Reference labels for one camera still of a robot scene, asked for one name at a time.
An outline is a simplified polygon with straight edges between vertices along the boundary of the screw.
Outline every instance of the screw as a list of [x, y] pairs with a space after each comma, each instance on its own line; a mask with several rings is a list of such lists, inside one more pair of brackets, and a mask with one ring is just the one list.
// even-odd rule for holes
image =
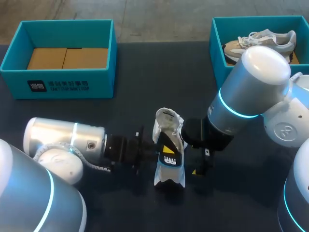
[[94, 143], [88, 144], [88, 148], [91, 149], [91, 150], [94, 149], [95, 147], [96, 147], [96, 145]]

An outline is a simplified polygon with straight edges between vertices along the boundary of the concrete floor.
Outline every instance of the concrete floor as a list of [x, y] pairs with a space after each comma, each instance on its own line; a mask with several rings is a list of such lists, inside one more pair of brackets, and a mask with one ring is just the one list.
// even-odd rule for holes
[[21, 20], [113, 19], [118, 42], [208, 40], [216, 16], [303, 15], [308, 0], [0, 0], [0, 44]]

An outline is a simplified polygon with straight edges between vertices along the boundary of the shoe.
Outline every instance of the shoe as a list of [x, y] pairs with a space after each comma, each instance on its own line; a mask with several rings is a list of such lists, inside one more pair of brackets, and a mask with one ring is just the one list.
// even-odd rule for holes
[[[161, 130], [166, 128], [169, 128], [174, 131], [177, 130], [177, 133], [179, 134], [181, 140], [183, 141], [181, 136], [182, 127], [183, 127], [183, 118], [180, 117], [179, 114], [177, 114], [172, 109], [168, 108], [158, 109], [158, 111], [155, 114], [153, 141], [156, 143]], [[188, 143], [183, 141], [183, 148], [186, 149], [187, 146]]]
[[289, 63], [293, 58], [296, 47], [296, 33], [276, 34], [266, 29], [261, 32], [251, 32], [248, 37], [238, 37], [223, 45], [225, 59], [230, 64], [236, 64], [241, 55], [249, 47], [261, 45], [279, 52]]
[[161, 145], [154, 185], [172, 180], [185, 187], [184, 149], [187, 146], [181, 137], [183, 119], [173, 110], [159, 109], [155, 114], [153, 140]]

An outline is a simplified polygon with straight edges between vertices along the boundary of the metal cylinder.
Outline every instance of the metal cylinder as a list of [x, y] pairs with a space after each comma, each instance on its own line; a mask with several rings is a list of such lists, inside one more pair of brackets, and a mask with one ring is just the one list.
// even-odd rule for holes
[[278, 220], [284, 232], [309, 231], [309, 139], [298, 150], [283, 187]]
[[0, 231], [83, 232], [85, 223], [75, 188], [0, 140]]
[[281, 102], [288, 91], [291, 69], [276, 51], [248, 48], [208, 109], [212, 125], [235, 135], [251, 118]]
[[76, 147], [92, 164], [99, 164], [107, 135], [103, 127], [46, 118], [32, 118], [24, 134], [24, 152], [31, 157], [42, 146], [65, 142]]

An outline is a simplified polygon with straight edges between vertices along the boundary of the cable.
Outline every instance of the cable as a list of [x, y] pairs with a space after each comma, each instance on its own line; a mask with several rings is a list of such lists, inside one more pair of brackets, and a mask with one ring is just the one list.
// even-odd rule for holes
[[298, 72], [298, 73], [294, 74], [294, 76], [290, 77], [290, 80], [295, 82], [302, 75], [303, 74], [301, 72]]
[[109, 167], [100, 167], [100, 166], [96, 166], [94, 164], [91, 164], [89, 163], [86, 158], [82, 155], [82, 153], [74, 146], [68, 144], [68, 143], [64, 143], [64, 142], [60, 142], [60, 143], [51, 143], [51, 144], [46, 144], [46, 145], [43, 145], [41, 146], [33, 160], [35, 160], [36, 162], [38, 162], [39, 158], [41, 157], [41, 155], [50, 150], [50, 149], [60, 149], [60, 150], [66, 150], [70, 153], [72, 153], [73, 155], [76, 155], [81, 161], [83, 164], [85, 164], [86, 166], [88, 166], [89, 168], [92, 168], [92, 169], [96, 169], [96, 170], [100, 170], [100, 171], [105, 171], [105, 172], [111, 172], [111, 169]]

